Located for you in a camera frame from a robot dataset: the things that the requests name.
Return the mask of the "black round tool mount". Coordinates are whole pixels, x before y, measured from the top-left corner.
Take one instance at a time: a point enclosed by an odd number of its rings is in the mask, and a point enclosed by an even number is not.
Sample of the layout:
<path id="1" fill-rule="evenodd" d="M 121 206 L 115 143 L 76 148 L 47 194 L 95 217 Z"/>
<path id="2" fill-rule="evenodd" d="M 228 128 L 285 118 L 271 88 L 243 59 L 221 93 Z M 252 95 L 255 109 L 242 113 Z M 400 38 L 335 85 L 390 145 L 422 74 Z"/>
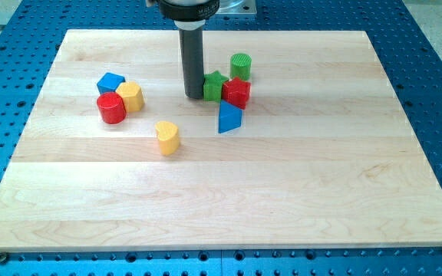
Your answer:
<path id="1" fill-rule="evenodd" d="M 158 0 L 160 13 L 174 21 L 201 21 L 219 10 L 219 0 L 174 1 Z"/>

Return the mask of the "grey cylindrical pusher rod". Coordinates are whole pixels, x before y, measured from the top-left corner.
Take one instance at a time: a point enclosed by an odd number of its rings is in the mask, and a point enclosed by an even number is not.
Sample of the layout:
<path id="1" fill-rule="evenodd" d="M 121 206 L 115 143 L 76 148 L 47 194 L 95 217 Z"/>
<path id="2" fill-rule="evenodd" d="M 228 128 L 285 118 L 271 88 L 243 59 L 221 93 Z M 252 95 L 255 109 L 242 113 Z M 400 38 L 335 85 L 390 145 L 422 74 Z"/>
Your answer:
<path id="1" fill-rule="evenodd" d="M 180 37 L 180 54 L 185 95 L 203 99 L 203 25 L 201 21 L 175 21 Z"/>

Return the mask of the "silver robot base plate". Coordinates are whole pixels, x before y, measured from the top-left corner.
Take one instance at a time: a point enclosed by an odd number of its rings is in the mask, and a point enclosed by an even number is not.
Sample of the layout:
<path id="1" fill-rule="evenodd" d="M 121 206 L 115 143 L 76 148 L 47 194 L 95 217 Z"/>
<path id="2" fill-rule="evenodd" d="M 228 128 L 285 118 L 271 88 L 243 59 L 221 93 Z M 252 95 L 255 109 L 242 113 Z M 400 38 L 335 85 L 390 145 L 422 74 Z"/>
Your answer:
<path id="1" fill-rule="evenodd" d="M 257 15 L 256 0 L 220 0 L 218 16 L 254 18 Z"/>

